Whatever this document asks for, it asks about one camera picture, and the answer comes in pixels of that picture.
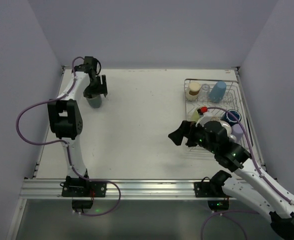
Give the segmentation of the grey teal mug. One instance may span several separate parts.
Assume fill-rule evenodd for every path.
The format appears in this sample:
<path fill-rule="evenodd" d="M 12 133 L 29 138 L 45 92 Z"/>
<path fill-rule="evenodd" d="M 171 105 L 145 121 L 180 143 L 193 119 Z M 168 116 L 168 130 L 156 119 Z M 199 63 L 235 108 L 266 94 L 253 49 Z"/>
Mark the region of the grey teal mug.
<path fill-rule="evenodd" d="M 93 109 L 98 109 L 102 105 L 102 98 L 100 95 L 95 95 L 92 98 L 86 98 L 86 100 Z"/>

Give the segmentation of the pale yellow mug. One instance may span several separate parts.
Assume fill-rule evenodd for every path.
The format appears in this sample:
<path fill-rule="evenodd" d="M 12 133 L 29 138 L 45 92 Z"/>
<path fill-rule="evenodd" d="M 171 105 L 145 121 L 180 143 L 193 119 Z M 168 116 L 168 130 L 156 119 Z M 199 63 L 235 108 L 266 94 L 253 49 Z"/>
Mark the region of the pale yellow mug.
<path fill-rule="evenodd" d="M 194 110 L 194 112 L 192 113 L 191 117 L 190 117 L 190 121 L 191 122 L 197 122 L 200 118 L 202 117 L 202 112 L 201 112 L 201 108 L 198 107 Z"/>

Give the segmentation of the dark blue mug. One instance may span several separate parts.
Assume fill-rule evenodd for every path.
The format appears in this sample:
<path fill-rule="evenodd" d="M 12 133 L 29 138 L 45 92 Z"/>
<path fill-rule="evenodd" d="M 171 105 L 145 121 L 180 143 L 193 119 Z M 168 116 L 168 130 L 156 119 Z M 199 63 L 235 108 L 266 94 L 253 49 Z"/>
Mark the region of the dark blue mug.
<path fill-rule="evenodd" d="M 237 110 L 230 109 L 223 114 L 221 120 L 228 123 L 232 127 L 242 120 L 242 115 Z"/>

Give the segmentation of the lavender plastic cup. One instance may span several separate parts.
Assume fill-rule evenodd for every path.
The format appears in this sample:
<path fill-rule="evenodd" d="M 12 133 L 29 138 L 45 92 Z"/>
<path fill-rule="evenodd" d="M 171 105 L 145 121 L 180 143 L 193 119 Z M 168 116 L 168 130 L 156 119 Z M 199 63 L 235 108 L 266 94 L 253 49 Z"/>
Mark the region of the lavender plastic cup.
<path fill-rule="evenodd" d="M 244 131 L 240 124 L 234 124 L 231 127 L 231 134 L 235 137 L 235 142 L 239 143 L 244 136 Z"/>

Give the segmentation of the cream tumbler brown band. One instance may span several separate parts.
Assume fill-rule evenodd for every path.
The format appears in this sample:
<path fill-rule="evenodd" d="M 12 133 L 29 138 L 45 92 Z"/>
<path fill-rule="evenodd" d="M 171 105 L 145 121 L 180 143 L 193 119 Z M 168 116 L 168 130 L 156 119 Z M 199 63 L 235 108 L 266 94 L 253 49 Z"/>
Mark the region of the cream tumbler brown band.
<path fill-rule="evenodd" d="M 186 90 L 185 90 L 185 97 L 188 101 L 195 101 L 201 89 L 201 85 L 198 82 L 191 81 Z"/>

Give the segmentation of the floral mug orange inside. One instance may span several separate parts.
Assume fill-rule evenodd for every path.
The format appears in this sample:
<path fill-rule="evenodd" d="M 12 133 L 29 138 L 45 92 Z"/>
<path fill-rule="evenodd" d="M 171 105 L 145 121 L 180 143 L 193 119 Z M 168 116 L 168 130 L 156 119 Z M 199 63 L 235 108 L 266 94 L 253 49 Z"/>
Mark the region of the floral mug orange inside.
<path fill-rule="evenodd" d="M 229 139 L 230 139 L 231 141 L 233 141 L 234 143 L 237 142 L 237 138 L 232 134 L 232 127 L 230 126 L 229 123 L 227 123 L 226 121 L 223 121 L 223 120 L 219 119 L 219 118 L 216 117 L 216 116 L 213 116 L 213 117 L 211 118 L 211 120 L 212 120 L 212 121 L 219 122 L 219 123 L 221 124 L 221 126 L 222 126 L 223 128 L 226 129 L 227 136 L 229 137 Z"/>

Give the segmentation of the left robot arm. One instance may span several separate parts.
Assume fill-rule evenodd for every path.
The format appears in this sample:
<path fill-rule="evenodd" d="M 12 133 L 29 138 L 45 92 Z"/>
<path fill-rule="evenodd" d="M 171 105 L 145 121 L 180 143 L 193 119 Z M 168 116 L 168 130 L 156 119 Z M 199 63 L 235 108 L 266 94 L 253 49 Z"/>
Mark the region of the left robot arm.
<path fill-rule="evenodd" d="M 67 163 L 67 176 L 87 180 L 88 170 L 83 161 L 80 135 L 84 128 L 79 101 L 85 99 L 89 106 L 98 109 L 102 96 L 108 95 L 107 79 L 101 75 L 101 62 L 93 56 L 81 57 L 83 63 L 72 61 L 71 79 L 55 100 L 47 103 L 49 126 L 60 140 Z"/>

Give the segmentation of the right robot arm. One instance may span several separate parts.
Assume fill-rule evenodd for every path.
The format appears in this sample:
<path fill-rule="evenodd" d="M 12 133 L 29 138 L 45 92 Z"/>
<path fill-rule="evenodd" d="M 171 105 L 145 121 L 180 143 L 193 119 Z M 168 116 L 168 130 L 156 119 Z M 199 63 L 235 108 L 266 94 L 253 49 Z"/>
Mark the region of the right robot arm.
<path fill-rule="evenodd" d="M 228 169 L 210 179 L 213 190 L 252 208 L 282 239 L 294 239 L 294 195 L 258 166 L 244 147 L 233 142 L 220 122 L 200 125 L 184 120 L 168 137 L 177 146 L 187 138 L 187 146 L 211 152 L 218 164 Z"/>

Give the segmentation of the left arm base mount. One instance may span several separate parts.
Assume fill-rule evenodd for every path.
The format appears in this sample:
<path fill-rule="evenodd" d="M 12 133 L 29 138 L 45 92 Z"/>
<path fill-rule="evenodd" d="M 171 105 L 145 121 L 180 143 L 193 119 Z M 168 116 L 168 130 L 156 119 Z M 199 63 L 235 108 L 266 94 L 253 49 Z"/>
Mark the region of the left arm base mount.
<path fill-rule="evenodd" d="M 81 213 L 85 213 L 93 207 L 94 198 L 106 196 L 107 184 L 102 181 L 92 182 L 80 177 L 67 176 L 65 181 L 59 185 L 62 187 L 61 196 L 72 198 L 72 209 Z"/>

